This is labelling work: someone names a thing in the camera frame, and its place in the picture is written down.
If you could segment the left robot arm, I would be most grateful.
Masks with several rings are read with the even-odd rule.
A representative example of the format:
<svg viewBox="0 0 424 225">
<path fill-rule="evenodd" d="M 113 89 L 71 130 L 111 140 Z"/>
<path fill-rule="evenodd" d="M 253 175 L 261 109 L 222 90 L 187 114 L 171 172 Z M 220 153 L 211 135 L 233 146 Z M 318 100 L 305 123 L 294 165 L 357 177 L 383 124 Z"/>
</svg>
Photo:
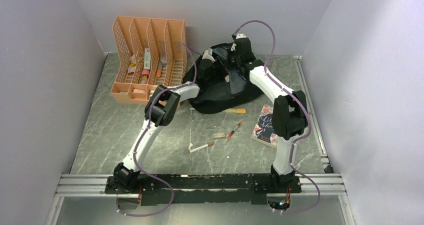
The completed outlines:
<svg viewBox="0 0 424 225">
<path fill-rule="evenodd" d="M 135 190 L 140 184 L 140 173 L 172 188 L 165 180 L 145 171 L 141 167 L 141 162 L 162 129 L 173 120 L 178 104 L 199 95 L 200 87 L 196 84 L 196 78 L 193 80 L 174 87 L 160 85 L 155 90 L 145 108 L 145 120 L 136 141 L 124 160 L 113 171 L 113 178 L 123 190 L 128 192 Z"/>
</svg>

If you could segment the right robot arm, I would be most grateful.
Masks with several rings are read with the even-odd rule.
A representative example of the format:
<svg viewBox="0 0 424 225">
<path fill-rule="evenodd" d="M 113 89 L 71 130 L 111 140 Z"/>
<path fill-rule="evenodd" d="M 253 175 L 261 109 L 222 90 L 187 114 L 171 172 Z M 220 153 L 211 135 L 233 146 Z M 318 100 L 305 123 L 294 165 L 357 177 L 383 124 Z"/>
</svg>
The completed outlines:
<svg viewBox="0 0 424 225">
<path fill-rule="evenodd" d="M 232 35 L 230 51 L 238 73 L 258 87 L 273 103 L 271 123 L 277 135 L 276 157 L 271 166 L 270 179 L 276 184 L 293 180 L 293 165 L 298 141 L 310 134 L 310 118 L 306 95 L 280 82 L 260 60 L 253 60 L 251 41 L 242 33 Z"/>
</svg>

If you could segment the black student backpack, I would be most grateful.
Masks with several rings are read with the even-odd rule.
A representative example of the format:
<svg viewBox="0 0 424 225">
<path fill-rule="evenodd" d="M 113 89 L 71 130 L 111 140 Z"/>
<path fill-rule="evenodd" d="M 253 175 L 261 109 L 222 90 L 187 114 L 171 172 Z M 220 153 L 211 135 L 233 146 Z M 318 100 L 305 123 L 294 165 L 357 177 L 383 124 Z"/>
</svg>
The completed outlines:
<svg viewBox="0 0 424 225">
<path fill-rule="evenodd" d="M 249 81 L 249 70 L 231 64 L 234 61 L 234 55 L 228 55 L 231 46 L 231 43 L 213 45 L 211 51 L 215 62 L 203 62 L 201 53 L 182 79 L 184 83 L 196 79 L 199 93 L 188 102 L 199 113 L 220 113 L 264 94 Z"/>
</svg>

